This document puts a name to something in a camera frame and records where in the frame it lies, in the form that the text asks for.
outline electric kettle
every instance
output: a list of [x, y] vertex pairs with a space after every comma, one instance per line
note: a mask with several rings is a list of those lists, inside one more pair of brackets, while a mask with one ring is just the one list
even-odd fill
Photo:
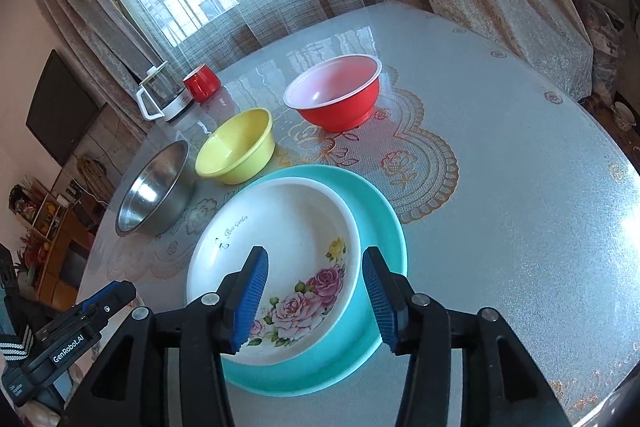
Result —
[[164, 61], [158, 67], [151, 66], [145, 80], [140, 82], [136, 101], [145, 120], [173, 120], [193, 102], [189, 89], [172, 79], [165, 70], [166, 65], [167, 61]]

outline white floral bowl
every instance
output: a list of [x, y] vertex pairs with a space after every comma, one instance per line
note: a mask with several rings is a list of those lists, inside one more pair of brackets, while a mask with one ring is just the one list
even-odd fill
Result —
[[247, 187], [202, 234], [187, 301], [215, 291], [255, 245], [269, 254], [269, 276], [249, 340], [230, 359], [271, 365], [309, 349], [345, 311], [360, 272], [360, 238], [342, 198], [319, 182], [281, 178]]

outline lace tablecloth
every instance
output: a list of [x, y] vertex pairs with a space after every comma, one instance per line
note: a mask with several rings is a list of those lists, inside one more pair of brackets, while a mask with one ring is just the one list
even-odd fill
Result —
[[[282, 105], [299, 73], [348, 53], [384, 64], [369, 121], [328, 133]], [[640, 178], [591, 117], [526, 63], [432, 14], [383, 4], [275, 42], [220, 79], [212, 100], [159, 123], [142, 144], [98, 230], [79, 299], [128, 279], [156, 312], [184, 304], [202, 230], [244, 185], [199, 181], [180, 219], [155, 238], [118, 238], [117, 208], [160, 148], [186, 139], [195, 154], [232, 115], [266, 107], [277, 146], [259, 176], [325, 163], [371, 181], [403, 224], [414, 288], [451, 309], [500, 310], [571, 420], [638, 361]], [[307, 397], [230, 386], [236, 423], [293, 426], [321, 415], [326, 426], [392, 425], [406, 363], [382, 346], [356, 373]], [[453, 382], [459, 364], [454, 356]], [[460, 411], [457, 385], [452, 417]]]

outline stainless steel bowl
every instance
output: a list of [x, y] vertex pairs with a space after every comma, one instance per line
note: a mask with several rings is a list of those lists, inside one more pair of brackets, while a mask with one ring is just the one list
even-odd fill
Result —
[[188, 163], [189, 143], [180, 140], [156, 154], [127, 190], [116, 218], [116, 233], [159, 235], [180, 217], [195, 190]]

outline yellow bowl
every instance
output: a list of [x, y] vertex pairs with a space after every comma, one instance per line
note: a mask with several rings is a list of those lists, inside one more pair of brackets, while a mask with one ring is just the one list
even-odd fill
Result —
[[226, 185], [253, 178], [273, 155], [272, 128], [271, 113], [261, 107], [236, 114], [204, 142], [196, 158], [198, 176]]

